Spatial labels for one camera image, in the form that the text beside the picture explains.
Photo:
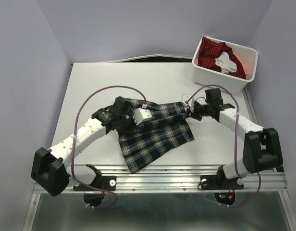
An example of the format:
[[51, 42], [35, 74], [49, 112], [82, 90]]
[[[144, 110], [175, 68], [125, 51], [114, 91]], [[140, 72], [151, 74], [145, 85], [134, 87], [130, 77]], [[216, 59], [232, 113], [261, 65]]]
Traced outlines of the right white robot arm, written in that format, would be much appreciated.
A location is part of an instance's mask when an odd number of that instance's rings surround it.
[[206, 103], [196, 102], [193, 96], [184, 96], [182, 103], [191, 118], [200, 121], [208, 116], [234, 132], [234, 141], [244, 142], [242, 158], [238, 159], [234, 145], [234, 162], [221, 166], [215, 176], [216, 184], [226, 188], [233, 179], [278, 168], [283, 165], [279, 135], [274, 128], [264, 128], [240, 115], [238, 106], [224, 103], [220, 89], [205, 91]]

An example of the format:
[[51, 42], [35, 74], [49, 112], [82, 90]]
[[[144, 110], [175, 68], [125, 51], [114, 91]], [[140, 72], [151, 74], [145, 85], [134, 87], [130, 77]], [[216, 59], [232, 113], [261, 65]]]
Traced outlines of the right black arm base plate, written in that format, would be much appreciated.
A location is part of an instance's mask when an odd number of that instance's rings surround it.
[[238, 177], [227, 179], [221, 166], [214, 175], [201, 175], [197, 188], [200, 191], [216, 191], [216, 201], [220, 205], [230, 207], [235, 202], [235, 191], [244, 189], [244, 184]]

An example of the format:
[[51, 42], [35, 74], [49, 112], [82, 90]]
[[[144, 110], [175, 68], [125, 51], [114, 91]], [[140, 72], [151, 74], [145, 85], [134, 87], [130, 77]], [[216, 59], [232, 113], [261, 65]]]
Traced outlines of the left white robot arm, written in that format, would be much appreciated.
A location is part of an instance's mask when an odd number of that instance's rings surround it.
[[31, 178], [51, 196], [57, 196], [67, 188], [70, 179], [75, 178], [75, 158], [97, 139], [112, 130], [133, 129], [151, 113], [146, 106], [134, 108], [123, 97], [117, 97], [113, 105], [97, 110], [74, 134], [60, 143], [45, 149], [39, 148], [34, 155]]

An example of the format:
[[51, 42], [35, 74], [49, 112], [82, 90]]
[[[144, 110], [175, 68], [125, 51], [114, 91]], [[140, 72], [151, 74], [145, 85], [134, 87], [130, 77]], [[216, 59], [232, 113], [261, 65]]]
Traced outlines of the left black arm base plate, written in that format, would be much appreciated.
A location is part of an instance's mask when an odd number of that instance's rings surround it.
[[103, 176], [102, 172], [93, 165], [86, 165], [87, 170], [92, 175], [85, 178], [90, 180], [88, 183], [76, 182], [73, 186], [75, 192], [83, 192], [83, 201], [87, 208], [93, 210], [105, 209], [111, 207], [117, 202], [118, 195], [114, 192], [116, 190], [117, 177], [114, 175]]

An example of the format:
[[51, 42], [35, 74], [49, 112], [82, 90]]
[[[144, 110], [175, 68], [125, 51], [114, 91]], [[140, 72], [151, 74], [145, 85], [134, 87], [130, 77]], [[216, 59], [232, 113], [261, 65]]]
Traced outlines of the navy plaid pleated skirt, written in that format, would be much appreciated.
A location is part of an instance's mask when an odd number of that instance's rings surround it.
[[133, 127], [119, 129], [118, 142], [129, 171], [134, 174], [173, 148], [194, 140], [181, 102], [147, 102], [152, 119]]

